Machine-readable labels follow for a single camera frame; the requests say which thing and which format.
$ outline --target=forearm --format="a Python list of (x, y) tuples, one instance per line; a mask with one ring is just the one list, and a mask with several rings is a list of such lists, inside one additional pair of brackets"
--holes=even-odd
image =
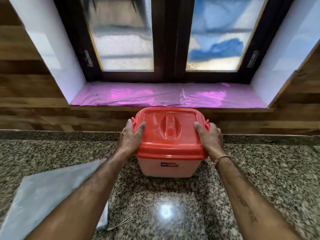
[(228, 157), (217, 166), (245, 240), (301, 239), (281, 213), (253, 186)]
[(58, 205), (26, 240), (91, 239), (117, 176), (128, 157), (128, 153), (117, 151)]

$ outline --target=window sill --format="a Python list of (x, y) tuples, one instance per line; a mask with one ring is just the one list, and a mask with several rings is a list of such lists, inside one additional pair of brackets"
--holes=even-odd
[(71, 105), (265, 109), (267, 105), (247, 84), (234, 83), (107, 83), (93, 82)]

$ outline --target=wooden wall panel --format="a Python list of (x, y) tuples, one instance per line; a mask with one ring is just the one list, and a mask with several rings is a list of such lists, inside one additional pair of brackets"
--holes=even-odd
[[(199, 111), (226, 134), (320, 134), (320, 48), (270, 109)], [(120, 132), (142, 107), (70, 106), (8, 0), (0, 0), (0, 129)]]

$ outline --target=dark wooden window frame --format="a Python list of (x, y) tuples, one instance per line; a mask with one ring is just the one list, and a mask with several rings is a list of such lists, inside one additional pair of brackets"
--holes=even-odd
[[(88, 82), (249, 84), (294, 0), (268, 0), (237, 72), (186, 71), (195, 0), (151, 0), (154, 71), (101, 71), (80, 0), (54, 0)], [(248, 67), (253, 54), (258, 54)]]

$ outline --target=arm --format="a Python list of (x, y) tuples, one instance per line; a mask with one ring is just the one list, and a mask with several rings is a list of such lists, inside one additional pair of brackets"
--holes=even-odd
[(97, 227), (120, 170), (138, 149), (146, 123), (136, 133), (129, 119), (114, 155), (62, 201), (25, 240), (89, 240)]
[[(206, 132), (195, 123), (203, 147), (214, 162), (226, 155), (223, 150), (221, 130), (210, 123)], [(244, 240), (292, 240), (302, 239), (298, 232), (283, 218), (282, 214), (252, 185), (247, 177), (225, 156), (216, 164), (221, 181), (226, 189)]]

